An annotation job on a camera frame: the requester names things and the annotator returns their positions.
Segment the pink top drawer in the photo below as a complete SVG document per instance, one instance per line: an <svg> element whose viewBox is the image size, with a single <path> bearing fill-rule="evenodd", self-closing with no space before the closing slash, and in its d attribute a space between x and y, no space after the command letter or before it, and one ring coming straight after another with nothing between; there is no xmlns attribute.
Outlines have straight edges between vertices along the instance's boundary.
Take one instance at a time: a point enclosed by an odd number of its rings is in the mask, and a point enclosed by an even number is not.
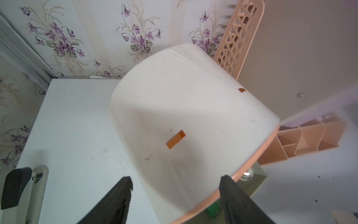
<svg viewBox="0 0 358 224"><path fill-rule="evenodd" d="M267 140L255 151L255 153L233 175L231 175L231 178L234 180L234 182L239 181L240 178L243 176L244 172L249 170L249 168L251 168L256 163L256 161L262 156L262 154L267 150L267 148L270 146L270 144L276 137L279 127L280 127L280 125L277 125L274 128L274 131L267 138ZM204 211L207 207L211 206L219 198L220 198L220 192L217 189L213 194L211 194L202 203L200 203L198 206L196 206L194 209L192 209L191 211L189 211L182 217L173 221L172 224L182 224L182 223L192 219L193 217L195 217L196 215L198 215L202 211Z"/></svg>

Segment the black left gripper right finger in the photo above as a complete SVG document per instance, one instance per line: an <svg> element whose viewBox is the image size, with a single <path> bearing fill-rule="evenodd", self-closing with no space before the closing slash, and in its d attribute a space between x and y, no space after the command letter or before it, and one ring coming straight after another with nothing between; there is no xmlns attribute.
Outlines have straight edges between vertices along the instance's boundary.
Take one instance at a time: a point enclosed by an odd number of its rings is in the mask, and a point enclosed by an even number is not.
<svg viewBox="0 0 358 224"><path fill-rule="evenodd" d="M221 177L219 192L227 224L274 223L229 175Z"/></svg>

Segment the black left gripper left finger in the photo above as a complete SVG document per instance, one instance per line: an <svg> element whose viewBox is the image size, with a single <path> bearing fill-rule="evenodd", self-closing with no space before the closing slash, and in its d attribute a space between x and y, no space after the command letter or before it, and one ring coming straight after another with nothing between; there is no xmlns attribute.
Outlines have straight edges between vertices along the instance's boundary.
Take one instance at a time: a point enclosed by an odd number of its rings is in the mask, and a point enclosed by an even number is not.
<svg viewBox="0 0 358 224"><path fill-rule="evenodd" d="M80 224L125 224L133 182L125 176L79 221Z"/></svg>

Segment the round white drawer cabinet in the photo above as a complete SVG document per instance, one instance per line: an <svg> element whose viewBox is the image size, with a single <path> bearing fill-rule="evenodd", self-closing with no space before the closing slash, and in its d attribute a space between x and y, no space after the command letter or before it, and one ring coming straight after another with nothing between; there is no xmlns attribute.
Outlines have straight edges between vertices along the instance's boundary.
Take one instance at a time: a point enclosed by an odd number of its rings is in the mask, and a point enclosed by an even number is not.
<svg viewBox="0 0 358 224"><path fill-rule="evenodd" d="M109 102L120 140L161 224L219 188L279 118L202 49L181 44L133 67Z"/></svg>

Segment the green paint can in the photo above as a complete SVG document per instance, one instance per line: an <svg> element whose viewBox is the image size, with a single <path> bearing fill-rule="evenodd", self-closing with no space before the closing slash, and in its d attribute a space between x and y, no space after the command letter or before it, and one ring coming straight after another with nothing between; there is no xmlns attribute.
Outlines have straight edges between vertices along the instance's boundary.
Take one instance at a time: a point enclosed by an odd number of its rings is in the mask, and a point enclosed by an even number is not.
<svg viewBox="0 0 358 224"><path fill-rule="evenodd" d="M218 201L214 202L205 209L205 213L212 219L216 218L220 211L221 208L220 203Z"/></svg>

